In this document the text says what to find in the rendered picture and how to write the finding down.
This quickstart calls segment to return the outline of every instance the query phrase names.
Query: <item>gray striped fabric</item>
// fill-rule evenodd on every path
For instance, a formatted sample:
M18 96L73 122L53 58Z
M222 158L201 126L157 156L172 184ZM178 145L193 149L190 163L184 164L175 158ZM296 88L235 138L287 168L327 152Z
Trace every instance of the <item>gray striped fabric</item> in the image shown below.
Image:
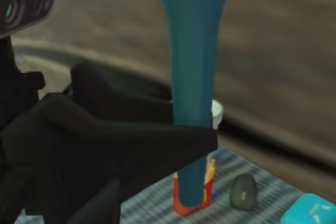
M181 217L172 209L172 177L169 176L122 205L121 224L268 224L281 216L302 194L269 172L223 148L216 158L213 203L210 207ZM241 173L253 175L258 183L258 206L252 212L234 210L228 201L230 182ZM21 215L16 224L40 224L40 218Z

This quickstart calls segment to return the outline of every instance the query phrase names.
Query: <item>gray oval object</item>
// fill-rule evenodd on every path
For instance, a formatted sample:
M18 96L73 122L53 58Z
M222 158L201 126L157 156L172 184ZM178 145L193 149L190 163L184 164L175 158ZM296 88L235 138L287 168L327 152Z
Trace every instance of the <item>gray oval object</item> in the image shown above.
M257 198L257 183L252 175L240 174L233 180L229 197L232 207L251 211L257 205Z

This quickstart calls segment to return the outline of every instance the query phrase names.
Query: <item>cyan box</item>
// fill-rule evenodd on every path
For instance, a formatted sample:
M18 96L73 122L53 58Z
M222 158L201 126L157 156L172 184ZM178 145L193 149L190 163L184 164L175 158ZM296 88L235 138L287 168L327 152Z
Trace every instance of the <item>cyan box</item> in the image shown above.
M304 194L287 210L280 223L335 224L336 205L315 194Z

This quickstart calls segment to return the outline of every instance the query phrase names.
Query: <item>teal tube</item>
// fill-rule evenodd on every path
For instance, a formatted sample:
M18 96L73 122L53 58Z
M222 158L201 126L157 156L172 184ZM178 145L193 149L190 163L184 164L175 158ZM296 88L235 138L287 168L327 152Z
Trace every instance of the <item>teal tube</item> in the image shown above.
M174 123L210 127L218 27L226 0L160 1L170 33ZM203 157L178 171L185 207L202 203L205 167Z

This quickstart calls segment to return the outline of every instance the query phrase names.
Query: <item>gray camera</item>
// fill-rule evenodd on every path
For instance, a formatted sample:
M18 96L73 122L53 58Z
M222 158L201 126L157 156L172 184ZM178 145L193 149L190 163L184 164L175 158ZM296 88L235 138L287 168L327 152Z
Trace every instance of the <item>gray camera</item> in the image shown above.
M54 0L0 0L0 39L48 18Z

